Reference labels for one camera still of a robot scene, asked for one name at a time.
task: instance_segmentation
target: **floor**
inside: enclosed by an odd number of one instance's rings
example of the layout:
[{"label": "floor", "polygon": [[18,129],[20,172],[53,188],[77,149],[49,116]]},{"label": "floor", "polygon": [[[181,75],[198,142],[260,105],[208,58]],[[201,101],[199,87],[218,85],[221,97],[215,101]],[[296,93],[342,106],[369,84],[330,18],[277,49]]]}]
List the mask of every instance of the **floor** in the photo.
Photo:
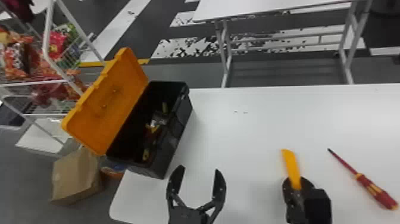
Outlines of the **floor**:
[{"label": "floor", "polygon": [[[120,0],[115,3],[73,0],[65,1],[65,4],[86,33],[98,35],[95,43],[102,48],[99,51],[106,59],[113,58],[119,48],[129,46],[138,58],[150,58],[150,63],[143,66],[150,80],[182,80],[191,88],[218,88],[222,79],[222,67],[219,53],[213,47],[213,26],[191,22],[198,2]],[[294,11],[292,14],[295,20],[268,17],[256,18],[256,23],[251,24],[247,21],[236,21],[232,23],[231,31],[235,34],[231,38],[242,38],[243,33],[248,32],[273,35],[288,30],[304,32],[307,28],[326,24],[341,26],[344,24],[346,7],[348,6],[342,5],[327,13]],[[82,8],[90,10],[83,14]],[[375,32],[377,24],[382,24],[382,20],[385,21],[384,29]],[[40,27],[43,21],[44,17],[38,16],[36,26]],[[55,16],[57,24],[63,21],[65,18],[62,15]],[[397,52],[400,32],[395,24],[398,21],[397,18],[370,17],[363,35],[363,44],[360,45],[360,51],[353,63],[356,83],[400,82],[400,65],[396,58],[371,57],[371,49],[374,48],[391,47],[396,48],[394,52]],[[91,80],[93,76],[83,79]],[[228,80],[230,87],[343,83],[333,51],[323,48],[301,49],[300,52],[285,54],[257,52],[237,55]],[[73,206],[60,207],[48,202],[52,190],[52,163],[55,159],[15,146],[28,127],[29,124],[25,122],[18,130],[0,129],[2,223],[118,223],[108,216],[118,181],[108,182],[105,191]]]}]

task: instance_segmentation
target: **orange container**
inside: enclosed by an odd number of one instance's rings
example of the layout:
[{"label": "orange container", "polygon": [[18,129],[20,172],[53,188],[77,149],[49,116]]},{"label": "orange container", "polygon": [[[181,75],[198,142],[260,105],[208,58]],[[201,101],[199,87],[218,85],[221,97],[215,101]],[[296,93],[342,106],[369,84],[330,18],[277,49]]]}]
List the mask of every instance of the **orange container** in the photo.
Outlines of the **orange container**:
[{"label": "orange container", "polygon": [[[192,112],[188,94],[183,82],[148,84],[132,50],[122,48],[61,127],[95,154],[127,164],[133,172],[162,179]],[[146,126],[156,111],[166,108],[168,122],[149,144]]]}]

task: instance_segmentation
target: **metal wire rack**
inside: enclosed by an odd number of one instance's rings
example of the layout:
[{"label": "metal wire rack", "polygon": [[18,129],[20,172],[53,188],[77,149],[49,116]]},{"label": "metal wire rack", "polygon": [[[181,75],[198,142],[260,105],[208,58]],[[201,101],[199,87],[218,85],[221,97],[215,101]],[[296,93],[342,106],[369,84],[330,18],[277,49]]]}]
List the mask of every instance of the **metal wire rack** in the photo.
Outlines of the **metal wire rack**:
[{"label": "metal wire rack", "polygon": [[[54,7],[60,9],[68,22],[60,26],[55,25]],[[77,100],[90,85],[80,81],[78,76],[81,57],[85,52],[92,51],[103,65],[104,60],[62,0],[49,0],[43,36],[30,29],[31,25],[22,23],[7,8],[4,11],[17,21],[25,35],[35,37],[30,46],[40,56],[40,61],[36,67],[29,68],[26,76],[11,77],[5,69],[5,62],[0,60],[0,101],[64,145],[65,141],[35,121],[43,117],[63,118],[74,108]],[[0,58],[3,58],[4,52],[3,49],[0,50]]]}]

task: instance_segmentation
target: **wire shelf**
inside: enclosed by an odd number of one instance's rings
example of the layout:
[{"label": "wire shelf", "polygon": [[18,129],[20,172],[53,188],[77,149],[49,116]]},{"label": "wire shelf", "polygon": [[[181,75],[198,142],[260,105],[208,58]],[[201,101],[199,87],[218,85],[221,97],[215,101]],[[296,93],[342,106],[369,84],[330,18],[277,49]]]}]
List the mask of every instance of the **wire shelf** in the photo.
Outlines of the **wire shelf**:
[{"label": "wire shelf", "polygon": [[[29,99],[29,96],[16,96],[20,98]],[[4,97],[2,101],[12,103],[16,108],[24,108],[26,106],[26,100],[18,100],[16,97]],[[67,113],[75,107],[77,100],[75,99],[64,99],[58,100],[55,98],[48,99],[48,104],[38,104],[32,100],[32,103],[22,111],[24,116],[32,117],[64,117]]]},{"label": "wire shelf", "polygon": [[[57,5],[65,15],[68,23],[63,26],[53,26],[54,5]],[[43,57],[57,73],[62,76],[68,84],[79,94],[83,91],[72,82],[65,70],[75,70],[83,53],[91,51],[98,60],[105,65],[104,59],[95,49],[90,39],[78,25],[72,14],[64,5],[62,0],[51,1],[47,8],[45,31],[42,45]]]}]

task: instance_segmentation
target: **white table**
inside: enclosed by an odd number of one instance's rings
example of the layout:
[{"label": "white table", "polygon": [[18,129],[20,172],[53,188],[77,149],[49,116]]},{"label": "white table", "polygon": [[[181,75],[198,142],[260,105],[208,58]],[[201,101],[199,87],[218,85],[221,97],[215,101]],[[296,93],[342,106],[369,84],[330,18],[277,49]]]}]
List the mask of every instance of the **white table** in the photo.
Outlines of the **white table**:
[{"label": "white table", "polygon": [[193,113],[163,181],[126,172],[112,219],[168,222],[165,188],[186,166],[180,196],[191,207],[211,199],[214,169],[227,182],[215,224],[285,223],[281,148],[296,152],[301,173],[332,200],[340,224],[398,224],[327,152],[330,147],[400,201],[400,85],[191,89]]},{"label": "white table", "polygon": [[[357,3],[366,1],[365,7],[362,11],[360,20],[357,21],[355,14]],[[225,88],[228,80],[230,65],[232,62],[232,52],[239,51],[260,51],[272,48],[288,48],[296,46],[316,46],[316,45],[333,45],[338,44],[338,54],[342,64],[343,73],[348,84],[354,84],[351,74],[351,63],[357,50],[357,44],[363,33],[364,26],[368,19],[369,10],[373,0],[202,0],[193,16],[194,22],[214,22],[215,32],[217,35],[218,46],[221,53],[221,62],[223,66],[224,76],[222,79],[221,87]],[[312,8],[323,5],[342,4],[344,2],[351,2],[351,7],[346,18],[346,24],[343,32],[318,32],[307,33],[303,35],[284,35],[274,36],[272,38],[246,38],[238,41],[231,41],[229,37],[227,21],[233,18],[248,18],[249,15],[259,15],[267,13],[284,14],[289,10]],[[344,44],[348,37],[349,28],[352,27],[354,31],[354,38],[351,41],[351,47],[346,55]],[[339,42],[324,42],[323,37],[329,35],[342,35]],[[249,42],[255,41],[272,41],[290,38],[303,38],[309,36],[318,36],[316,43],[302,43],[296,45],[274,45],[274,46],[248,46]],[[231,44],[246,43],[246,48],[232,49]]]}]

